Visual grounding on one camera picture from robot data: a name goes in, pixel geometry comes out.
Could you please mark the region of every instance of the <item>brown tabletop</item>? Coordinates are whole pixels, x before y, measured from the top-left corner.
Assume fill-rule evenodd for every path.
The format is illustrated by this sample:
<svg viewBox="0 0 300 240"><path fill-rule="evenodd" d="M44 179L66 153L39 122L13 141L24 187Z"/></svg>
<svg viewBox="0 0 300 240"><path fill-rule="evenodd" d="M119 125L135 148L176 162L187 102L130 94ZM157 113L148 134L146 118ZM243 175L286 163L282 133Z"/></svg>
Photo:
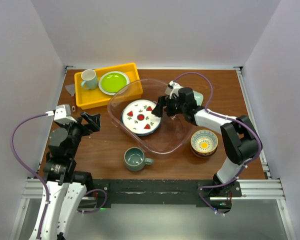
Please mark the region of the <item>brown tabletop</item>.
<svg viewBox="0 0 300 240"><path fill-rule="evenodd" d="M64 86L74 83L74 74L77 72L82 72L82 70L67 71L58 102L59 105L70 104L70 95ZM245 101L235 70L138 70L140 79L159 79L167 83L186 72L204 74L211 81L214 88L213 99L209 105L211 110L229 116L247 115ZM208 100L210 94L209 85L199 76L193 74L186 75L180 78L178 83L181 86L190 87L202 93L204 95L203 105ZM137 146L136 142L112 124L107 106L85 111L89 114L101 114L101 130L82 138L75 156L77 163L75 170L90 172L94 179L211 179L226 159L222 137L218 135L218 149L208 159L195 156L191 151L190 140L188 140L168 157L163 159L154 158L154 165L146 166L139 172L131 172L124 166L123 156L128 148ZM76 113L72 116L77 118L81 112L81 108L77 108ZM57 127L53 123L51 130ZM199 129L203 129L203 127L197 126L193 129L193 132ZM39 171L40 175L43 175L43 166L45 163L46 160L43 159ZM240 175L240 178L265 179L260 160L257 159L250 163L249 167Z"/></svg>

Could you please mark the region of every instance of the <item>white mug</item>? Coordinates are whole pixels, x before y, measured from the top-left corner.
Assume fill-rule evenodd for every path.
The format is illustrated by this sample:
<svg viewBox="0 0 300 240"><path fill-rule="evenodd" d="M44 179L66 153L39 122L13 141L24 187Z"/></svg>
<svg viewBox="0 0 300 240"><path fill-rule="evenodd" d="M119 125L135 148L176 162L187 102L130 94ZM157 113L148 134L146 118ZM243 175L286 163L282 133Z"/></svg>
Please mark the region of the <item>white mug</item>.
<svg viewBox="0 0 300 240"><path fill-rule="evenodd" d="M81 87L83 89L93 90L98 87L98 78L95 70L93 69L84 70L81 73L81 78L83 80L81 83Z"/></svg>

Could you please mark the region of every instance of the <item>teal mug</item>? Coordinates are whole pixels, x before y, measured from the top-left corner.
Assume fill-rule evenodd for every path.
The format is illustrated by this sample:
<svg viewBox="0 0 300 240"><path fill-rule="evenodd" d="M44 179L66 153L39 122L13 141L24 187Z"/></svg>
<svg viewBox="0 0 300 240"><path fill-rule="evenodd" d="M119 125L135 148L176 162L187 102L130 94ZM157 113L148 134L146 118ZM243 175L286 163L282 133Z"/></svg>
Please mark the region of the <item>teal mug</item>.
<svg viewBox="0 0 300 240"><path fill-rule="evenodd" d="M96 71L93 69L84 70L81 73L81 87L86 90L94 90L98 87L98 78Z"/></svg>
<svg viewBox="0 0 300 240"><path fill-rule="evenodd" d="M155 161L145 157L145 153L138 147L131 147L124 153L124 164L130 171L140 171L145 165L152 165Z"/></svg>

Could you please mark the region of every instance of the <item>cable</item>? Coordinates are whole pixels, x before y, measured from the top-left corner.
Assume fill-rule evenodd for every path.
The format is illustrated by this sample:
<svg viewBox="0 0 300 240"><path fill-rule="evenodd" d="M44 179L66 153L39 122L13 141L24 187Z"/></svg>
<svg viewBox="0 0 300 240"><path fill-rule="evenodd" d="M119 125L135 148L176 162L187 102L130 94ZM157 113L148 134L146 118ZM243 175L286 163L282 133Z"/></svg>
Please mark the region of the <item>cable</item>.
<svg viewBox="0 0 300 240"><path fill-rule="evenodd" d="M45 183L45 181L43 180L43 178L41 176L39 176L38 173L36 173L34 170L32 170L27 164L25 164L21 158L19 157L19 155L17 154L16 152L16 148L15 148L15 143L14 143L14 137L15 137L15 133L17 131L17 129L24 123L32 120L32 119L36 119L36 118L39 118L39 117L44 117L44 116L48 116L48 113L44 113L44 114L40 114L40 115L36 115L36 116L33 116L33 117L30 117L30 118L27 118L26 120L22 121L21 123L19 123L15 129L13 130L13 133L11 135L11 138L10 138L10 147L11 147L11 151L14 155L14 157L17 159L17 161L25 168L27 169L31 174L33 174L34 176L36 176L40 182L43 184L43 187L45 189L45 206L44 206L44 209L43 209L43 212L42 212L42 216L41 216L41 219L40 219L40 223L39 223L39 227L38 227L38 232L37 232L37 235L36 235L36 239L40 239L40 235L41 235L41 229L43 227L43 224L44 224L44 219L45 219L45 216L46 216L46 213L47 213L47 209L48 209L48 204L49 204L49 200L50 200L50 193L49 193L49 189L48 189L48 186L47 184Z"/></svg>
<svg viewBox="0 0 300 240"><path fill-rule="evenodd" d="M93 189L93 190L90 190L90 191L88 191L84 196L87 196L87 195L89 195L89 194L91 194L91 193L94 193L94 192L97 192L97 191L100 191L100 192L103 192L104 193L104 201L103 201L103 203L101 204L101 206L100 207L98 207L98 208L96 208L96 209L93 209L93 210L91 210L91 211L84 211L84 210L78 210L78 212L80 212L80 213L83 213L83 214L91 214L91 213L95 213L95 212L97 212L97 211L99 211L105 204L106 204L106 201L107 201L107 193L106 193L106 191L104 191L104 190L102 190L102 189Z"/></svg>
<svg viewBox="0 0 300 240"><path fill-rule="evenodd" d="M227 116L220 115L220 114L218 114L218 113L216 113L216 112L213 112L213 111L210 111L210 110L208 109L208 105L210 104L210 101L211 101L211 99L212 99L212 97L213 97L213 94L214 94L214 88L213 88L211 82L209 81L209 79L208 79L206 76L204 76L203 74L200 74L200 73L194 72L194 71L186 72L186 73L183 73L183 74L179 75L177 78L175 78L175 79L173 80L173 82L176 82L179 78L181 78L181 77L183 77L183 76L185 76L185 75L188 75L188 74L195 74L195 75L198 75L198 76L204 78L204 79L208 82L208 84L210 85L211 93L210 93L210 97L209 97L208 101L206 102L206 105L205 105L205 107L204 107L204 110L205 110L207 113L209 113L209 114L211 114L211 115L213 115L213 116L215 116L215 117L218 117L218 118L221 118L221 119L225 119L225 120L230 120L230 121L233 121L233 122L235 122L235 123L237 123L237 124L240 124L242 127L246 128L246 129L254 136L254 138L255 138L255 140L256 140L256 142L257 142L257 144L258 144L258 151L257 151L257 153L253 156L252 159L246 160L246 161L243 163L241 169L238 171L238 173L237 173L231 180L229 180L229 181L227 181L227 182L225 182L225 183L223 183L223 184L219 184L219 185L200 186L200 187L198 187L198 191L199 191L199 190L202 190L202 189L221 188L221 187L227 186L227 185L231 184L232 182L234 182L235 180L237 180L238 176L239 176L239 175L242 173L242 171L247 167L247 164L250 163L250 162L252 162L252 161L254 161L254 160L256 160L256 159L259 157L259 155L260 155L260 153L261 153L261 151L262 151L261 140L260 140L260 138L258 137L258 135L257 135L250 127L248 127L246 124L244 124L243 122L241 122L241 121L239 121L239 120L237 120L237 119L231 118L231 117L227 117ZM207 200L205 200L204 197L202 197L202 195L200 194L200 192L198 193L198 195L199 195L199 197L205 202L205 204L207 204L211 209L215 210L216 213L218 213L218 214L223 214L222 212L220 212L220 211L214 209L214 207L212 207L211 204L209 204L209 202L208 202Z"/></svg>

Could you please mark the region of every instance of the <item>white wall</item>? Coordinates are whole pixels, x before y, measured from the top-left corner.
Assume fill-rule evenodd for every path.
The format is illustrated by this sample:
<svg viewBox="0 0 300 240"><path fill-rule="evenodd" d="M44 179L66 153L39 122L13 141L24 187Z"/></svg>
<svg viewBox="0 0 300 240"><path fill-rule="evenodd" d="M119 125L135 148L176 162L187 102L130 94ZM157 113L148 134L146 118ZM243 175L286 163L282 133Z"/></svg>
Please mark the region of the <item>white wall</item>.
<svg viewBox="0 0 300 240"><path fill-rule="evenodd" d="M273 177L300 239L300 0L281 0L244 68Z"/></svg>
<svg viewBox="0 0 300 240"><path fill-rule="evenodd" d="M28 172L9 145L21 120L56 104L63 65L29 0L0 0L0 240L7 240L15 221ZM16 134L16 149L38 167L51 119L34 120Z"/></svg>
<svg viewBox="0 0 300 240"><path fill-rule="evenodd" d="M280 0L31 0L65 65L243 66Z"/></svg>

